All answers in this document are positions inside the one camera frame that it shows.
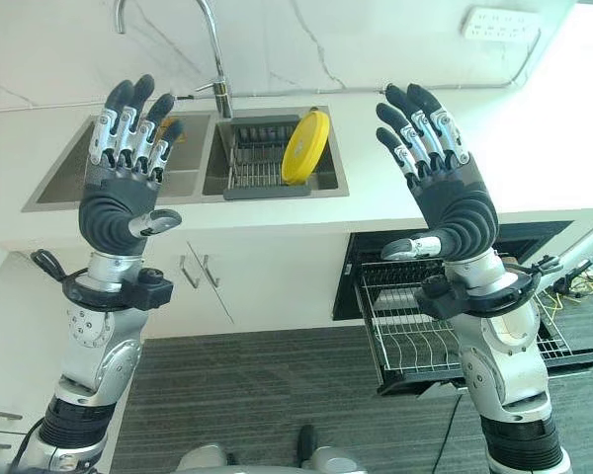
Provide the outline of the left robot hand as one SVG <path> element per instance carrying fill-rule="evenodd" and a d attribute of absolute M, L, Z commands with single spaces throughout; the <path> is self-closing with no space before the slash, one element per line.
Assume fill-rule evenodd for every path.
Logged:
<path fill-rule="evenodd" d="M 149 74 L 135 83 L 122 81 L 94 121 L 78 224 L 91 247 L 105 254 L 139 256 L 148 237 L 182 222 L 177 211 L 156 207 L 168 158 L 183 126 L 176 119 L 164 132 L 158 131 L 174 106 L 169 93 L 141 114 L 154 88 Z"/>

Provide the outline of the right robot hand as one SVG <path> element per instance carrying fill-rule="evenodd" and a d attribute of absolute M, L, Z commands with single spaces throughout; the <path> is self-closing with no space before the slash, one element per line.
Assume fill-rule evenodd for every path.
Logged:
<path fill-rule="evenodd" d="M 414 235 L 406 255 L 447 262 L 474 258 L 494 244 L 499 220 L 490 193 L 452 114 L 418 84 L 390 83 L 376 105 L 378 141 L 402 172 L 428 230 Z"/>

